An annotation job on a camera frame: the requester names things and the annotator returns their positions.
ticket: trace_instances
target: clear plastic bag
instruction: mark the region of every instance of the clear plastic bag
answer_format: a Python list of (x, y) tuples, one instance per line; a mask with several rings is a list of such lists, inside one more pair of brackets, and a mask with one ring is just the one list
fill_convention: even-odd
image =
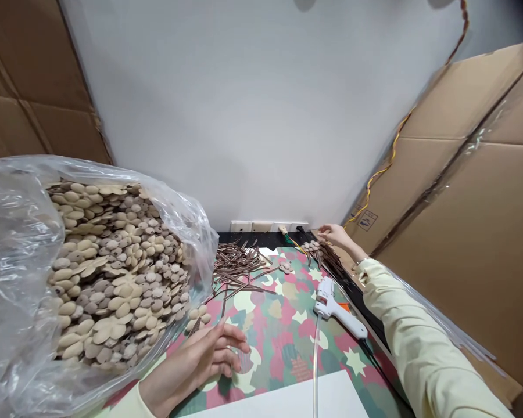
[(122, 376), (54, 360), (60, 326), (46, 278), (64, 242), (64, 226), (44, 185), (60, 177), (97, 185), (140, 183), (191, 252), (191, 304), (211, 292), (218, 235), (195, 199), (135, 171), (90, 161), (0, 159), (0, 417), (69, 416), (87, 410), (140, 378), (184, 327), (173, 323)]

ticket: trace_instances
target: light yellow sweater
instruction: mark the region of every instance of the light yellow sweater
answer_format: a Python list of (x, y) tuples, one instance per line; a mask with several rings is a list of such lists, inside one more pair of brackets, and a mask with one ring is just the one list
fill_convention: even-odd
[[(465, 356), (426, 309), (379, 262), (365, 271), (364, 303), (383, 323), (401, 384), (418, 418), (511, 418)], [(136, 385), (113, 408), (114, 416), (153, 417)]]

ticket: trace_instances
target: wall socket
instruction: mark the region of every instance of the wall socket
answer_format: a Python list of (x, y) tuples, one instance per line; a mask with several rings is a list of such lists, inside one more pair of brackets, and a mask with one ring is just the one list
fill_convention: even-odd
[(250, 221), (231, 221), (231, 232), (252, 232)]
[(279, 227), (284, 226), (287, 232), (290, 232), (291, 224), (288, 222), (273, 222), (271, 232), (279, 232)]
[(252, 222), (252, 232), (271, 232), (273, 227), (273, 222), (266, 221), (253, 221)]
[(296, 232), (296, 227), (301, 226), (304, 229), (304, 232), (310, 232), (310, 224), (308, 222), (293, 222), (291, 223), (291, 228), (289, 232)]

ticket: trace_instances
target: camouflage mat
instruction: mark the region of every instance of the camouflage mat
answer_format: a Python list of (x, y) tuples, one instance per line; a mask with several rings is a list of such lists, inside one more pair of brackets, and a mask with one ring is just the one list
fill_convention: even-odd
[[(313, 307), (317, 286), (326, 274), (320, 272), (313, 260), (309, 267), (306, 256), (295, 248), (278, 248), (264, 253), (274, 266), (287, 260), (293, 272), (285, 275), (282, 271), (275, 271), (257, 279), (256, 285), (275, 291), (275, 295), (239, 292), (227, 301), (227, 322), (242, 329), (252, 346), (252, 352), (241, 357), (242, 371), (235, 373), (232, 379), (223, 376), (208, 381), (182, 402), (171, 417), (183, 417), (312, 379), (317, 319)], [(337, 302), (346, 302), (337, 286), (335, 294)], [(222, 304), (223, 295), (208, 303), (207, 311), (214, 318), (212, 324), (220, 318)], [(167, 350), (167, 355), (184, 339), (185, 336), (180, 335)], [(400, 387), (391, 362), (372, 338), (368, 343), (384, 372)], [(318, 375), (346, 370), (370, 418), (413, 416), (389, 389), (357, 341), (334, 318), (321, 321), (318, 355)], [(92, 415), (108, 416), (111, 408), (136, 383), (120, 391), (105, 403), (102, 410)], [(122, 411), (114, 412), (121, 416)]]

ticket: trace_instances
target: white board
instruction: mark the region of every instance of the white board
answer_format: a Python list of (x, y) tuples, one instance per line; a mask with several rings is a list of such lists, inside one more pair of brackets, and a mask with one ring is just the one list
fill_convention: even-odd
[[(313, 381), (256, 395), (188, 415), (193, 418), (312, 417)], [(318, 411), (321, 418), (368, 418), (359, 395), (345, 370), (318, 378)]]

